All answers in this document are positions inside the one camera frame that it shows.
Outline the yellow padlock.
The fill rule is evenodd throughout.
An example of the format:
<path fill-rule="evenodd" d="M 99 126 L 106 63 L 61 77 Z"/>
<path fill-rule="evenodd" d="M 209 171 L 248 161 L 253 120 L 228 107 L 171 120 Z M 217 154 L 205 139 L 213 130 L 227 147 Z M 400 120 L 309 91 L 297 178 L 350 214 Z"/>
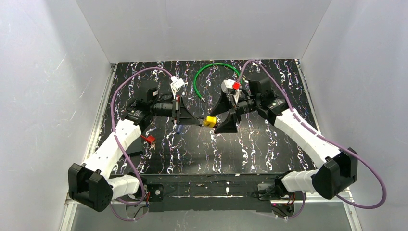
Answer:
<path fill-rule="evenodd" d="M 214 116 L 207 116 L 203 119 L 202 125 L 208 128 L 216 128 L 218 126 L 217 118 Z"/>

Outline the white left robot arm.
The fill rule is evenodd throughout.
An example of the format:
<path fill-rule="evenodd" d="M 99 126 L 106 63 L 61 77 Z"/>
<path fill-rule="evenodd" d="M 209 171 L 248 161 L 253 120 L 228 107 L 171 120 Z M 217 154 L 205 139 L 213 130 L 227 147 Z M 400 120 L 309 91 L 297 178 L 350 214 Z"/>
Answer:
<path fill-rule="evenodd" d="M 73 163 L 68 170 L 69 197 L 97 212 L 107 208 L 113 199 L 135 194 L 144 189 L 137 174 L 110 178 L 113 167 L 123 152 L 146 130 L 155 116 L 168 117 L 177 125 L 200 125 L 176 93 L 183 87 L 182 79 L 171 77 L 171 94 L 163 99 L 158 84 L 148 81 L 138 91 L 135 101 L 126 109 L 113 132 L 82 164 Z"/>

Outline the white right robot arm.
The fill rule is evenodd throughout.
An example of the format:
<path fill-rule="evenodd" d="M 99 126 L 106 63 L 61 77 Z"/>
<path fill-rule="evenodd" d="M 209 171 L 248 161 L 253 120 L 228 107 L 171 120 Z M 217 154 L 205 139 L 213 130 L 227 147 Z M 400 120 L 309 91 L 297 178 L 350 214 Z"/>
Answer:
<path fill-rule="evenodd" d="M 220 98 L 203 125 L 214 133 L 236 133 L 241 116 L 253 111 L 288 135 L 313 160 L 316 169 L 289 171 L 277 176 L 272 193 L 283 196 L 290 192 L 318 193 L 332 199 L 357 180 L 358 160 L 351 148 L 341 151 L 318 137 L 318 132 L 295 111 L 283 97 L 274 93 L 267 77 L 248 80 L 249 90 L 232 79 L 221 83 Z"/>

